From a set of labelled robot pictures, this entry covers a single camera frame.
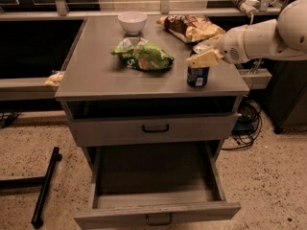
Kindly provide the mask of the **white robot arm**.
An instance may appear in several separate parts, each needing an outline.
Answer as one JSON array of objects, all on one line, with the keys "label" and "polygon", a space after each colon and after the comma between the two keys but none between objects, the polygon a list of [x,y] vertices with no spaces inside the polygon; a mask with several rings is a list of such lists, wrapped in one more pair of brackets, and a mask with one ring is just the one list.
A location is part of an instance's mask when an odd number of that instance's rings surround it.
[{"label": "white robot arm", "polygon": [[190,56],[191,68],[213,67],[252,59],[305,60],[307,58],[307,0],[287,5],[277,19],[235,27],[203,42],[206,48]]}]

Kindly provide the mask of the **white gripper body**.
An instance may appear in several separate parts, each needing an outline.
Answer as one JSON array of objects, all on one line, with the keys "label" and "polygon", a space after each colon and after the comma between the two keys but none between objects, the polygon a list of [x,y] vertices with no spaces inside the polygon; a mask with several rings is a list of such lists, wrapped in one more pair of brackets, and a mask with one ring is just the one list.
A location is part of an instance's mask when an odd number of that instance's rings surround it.
[{"label": "white gripper body", "polygon": [[245,50],[244,35],[247,25],[235,27],[227,31],[219,39],[216,47],[223,56],[223,60],[231,63],[246,63],[249,61]]}]

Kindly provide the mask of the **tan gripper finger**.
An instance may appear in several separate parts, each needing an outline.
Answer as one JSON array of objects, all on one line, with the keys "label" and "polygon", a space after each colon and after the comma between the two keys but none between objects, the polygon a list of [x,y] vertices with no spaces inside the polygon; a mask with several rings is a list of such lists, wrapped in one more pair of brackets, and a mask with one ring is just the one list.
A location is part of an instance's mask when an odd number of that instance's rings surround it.
[{"label": "tan gripper finger", "polygon": [[221,36],[215,35],[213,37],[210,37],[209,39],[206,39],[197,45],[193,47],[193,51],[197,54],[200,54],[202,52],[211,50],[211,49],[217,49],[218,48],[218,42],[220,41]]},{"label": "tan gripper finger", "polygon": [[207,50],[199,54],[195,54],[186,59],[187,64],[191,68],[206,68],[216,66],[221,58],[221,54],[217,50]]}]

